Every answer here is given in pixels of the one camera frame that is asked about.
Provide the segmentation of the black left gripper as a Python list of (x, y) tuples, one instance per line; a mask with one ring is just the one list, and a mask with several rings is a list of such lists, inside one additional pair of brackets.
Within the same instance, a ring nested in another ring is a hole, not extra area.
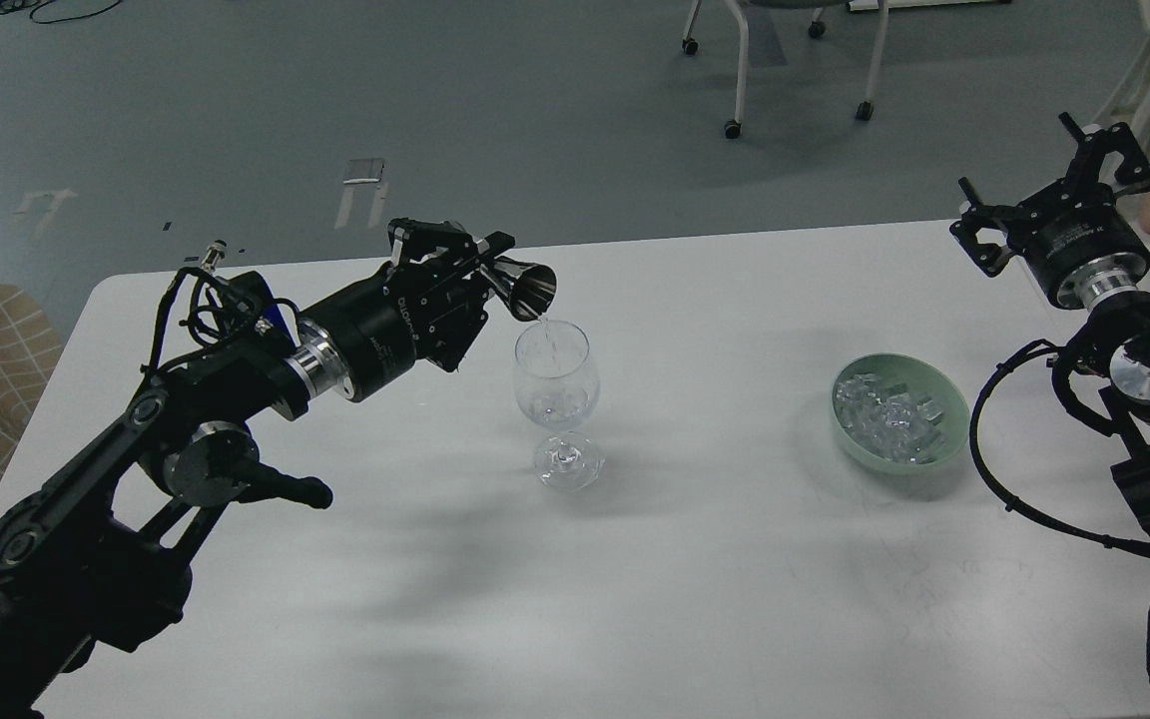
[(454, 372), (485, 327), (492, 291), (474, 270), (516, 246), (511, 234), (478, 237), (453, 222), (393, 219), (389, 261), (302, 309), (305, 329), (329, 341), (343, 365), (339, 392), (354, 403), (427, 360)]

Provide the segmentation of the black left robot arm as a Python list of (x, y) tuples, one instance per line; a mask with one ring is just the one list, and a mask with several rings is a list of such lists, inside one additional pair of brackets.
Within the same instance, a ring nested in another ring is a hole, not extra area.
[(124, 412), (0, 517), (0, 718), (32, 718), (99, 643), (133, 652), (179, 622), (233, 502), (332, 505), (322, 479), (261, 461), (251, 418), (360, 403), (421, 360), (457, 370), (489, 300), (524, 323), (555, 301), (555, 271), (508, 258), (509, 234), (397, 219), (388, 239), (377, 271), (305, 309), (256, 271), (174, 274)]

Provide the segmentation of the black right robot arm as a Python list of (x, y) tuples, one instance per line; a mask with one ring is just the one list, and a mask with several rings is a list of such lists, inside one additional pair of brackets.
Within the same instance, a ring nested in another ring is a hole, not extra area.
[[(1027, 265), (1056, 309), (1084, 311), (1084, 324), (1063, 345), (1032, 341), (997, 364), (969, 413), (973, 468), (1007, 511), (1063, 535), (1150, 560), (1150, 292), (1141, 286), (1150, 251), (1119, 214), (1124, 196), (1150, 192), (1150, 163), (1130, 127), (1081, 127), (1059, 115), (1074, 141), (1066, 173), (1014, 205), (987, 204), (966, 178), (950, 234), (987, 277), (1010, 260)], [(977, 424), (995, 389), (1023, 364), (1046, 359), (1050, 387), (1064, 412), (1094, 433), (1117, 437), (1127, 458), (1112, 479), (1145, 533), (1121, 538), (1089, 531), (1035, 508), (987, 467)]]

